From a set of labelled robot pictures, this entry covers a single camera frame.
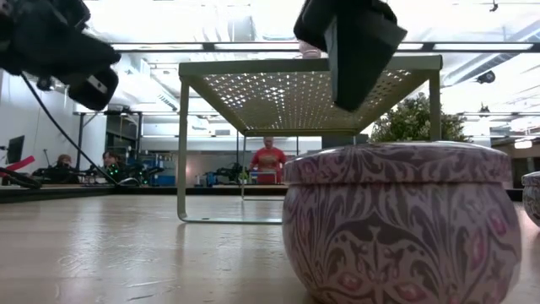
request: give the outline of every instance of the red shirt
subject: red shirt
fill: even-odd
[[[285,153],[278,148],[259,149],[253,156],[253,160],[251,160],[251,164],[257,167],[257,172],[264,172],[264,171],[276,172],[276,176],[274,177],[274,174],[257,174],[256,182],[266,183],[266,184],[273,184],[275,182],[280,183],[281,182],[280,164],[284,164],[286,161],[287,161],[287,156],[285,156]]]

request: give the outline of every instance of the perforated metal shelf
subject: perforated metal shelf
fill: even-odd
[[[182,82],[245,136],[354,135],[442,69],[442,56],[394,57],[364,104],[331,102],[326,59],[183,62]]]

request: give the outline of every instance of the ceiling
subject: ceiling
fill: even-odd
[[[93,34],[115,44],[165,42],[274,42],[294,41],[295,19],[304,0],[101,0],[85,1]],[[540,42],[540,0],[388,0],[399,24],[408,30],[406,41],[531,41]],[[179,62],[294,58],[298,52],[183,52],[130,53],[135,66],[144,61],[148,75],[178,98]],[[540,111],[540,54],[446,53],[441,100],[446,112]],[[496,74],[492,84],[475,78]],[[144,103],[138,94],[124,92],[132,104]],[[211,111],[204,100],[193,99],[197,111]],[[509,124],[493,122],[494,126]]]

